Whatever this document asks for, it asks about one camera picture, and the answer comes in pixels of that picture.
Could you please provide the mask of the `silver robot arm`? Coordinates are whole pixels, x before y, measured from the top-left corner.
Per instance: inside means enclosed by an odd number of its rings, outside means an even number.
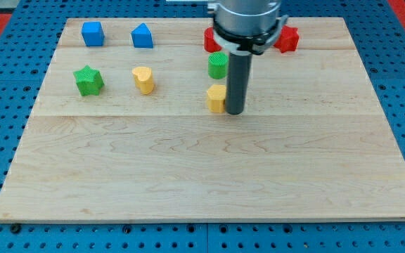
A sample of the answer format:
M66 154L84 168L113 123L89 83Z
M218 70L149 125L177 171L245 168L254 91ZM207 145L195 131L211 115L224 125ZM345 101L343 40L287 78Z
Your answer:
M289 16L281 0L195 0L212 15L213 37L237 56L262 55L279 39Z

